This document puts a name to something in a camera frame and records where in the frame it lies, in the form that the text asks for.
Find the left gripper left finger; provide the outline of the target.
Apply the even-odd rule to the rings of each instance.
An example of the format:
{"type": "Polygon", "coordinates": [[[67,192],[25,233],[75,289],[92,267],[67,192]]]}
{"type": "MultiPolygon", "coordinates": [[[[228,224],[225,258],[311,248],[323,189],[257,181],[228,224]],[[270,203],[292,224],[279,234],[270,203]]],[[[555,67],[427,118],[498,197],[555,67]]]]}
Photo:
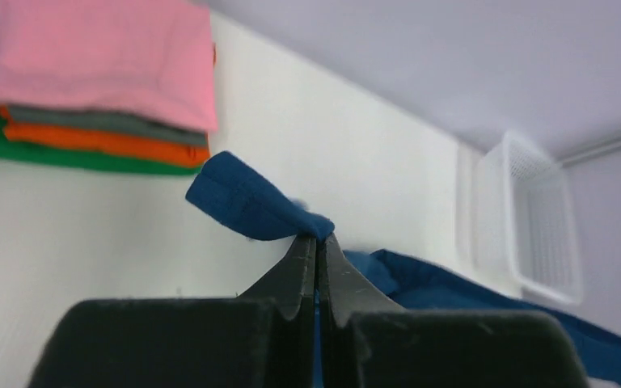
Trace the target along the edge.
{"type": "Polygon", "coordinates": [[[316,241],[233,298],[88,299],[50,336],[31,387],[310,387],[316,241]]]}

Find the blue t shirt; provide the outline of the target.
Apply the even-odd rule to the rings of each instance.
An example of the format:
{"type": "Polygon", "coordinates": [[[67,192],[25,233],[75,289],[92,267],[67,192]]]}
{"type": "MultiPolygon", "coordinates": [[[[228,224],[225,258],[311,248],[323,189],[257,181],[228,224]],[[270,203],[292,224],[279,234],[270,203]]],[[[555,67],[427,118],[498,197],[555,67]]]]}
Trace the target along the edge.
{"type": "MultiPolygon", "coordinates": [[[[247,238],[272,241],[298,234],[326,238],[328,218],[294,203],[233,154],[213,156],[186,193],[189,203],[247,238]]],[[[348,261],[394,302],[408,309],[541,310],[574,343],[589,377],[621,386],[621,336],[558,310],[506,297],[452,272],[393,251],[344,251],[348,261]]]]}

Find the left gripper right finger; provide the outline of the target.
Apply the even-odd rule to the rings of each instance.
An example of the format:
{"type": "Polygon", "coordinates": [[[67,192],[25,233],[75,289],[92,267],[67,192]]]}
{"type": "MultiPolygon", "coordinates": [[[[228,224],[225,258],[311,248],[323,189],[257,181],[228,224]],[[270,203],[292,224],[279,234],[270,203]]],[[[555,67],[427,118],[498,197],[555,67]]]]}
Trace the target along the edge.
{"type": "Polygon", "coordinates": [[[326,387],[585,387],[577,352],[552,316],[522,310],[407,310],[346,259],[318,251],[326,387]]]}

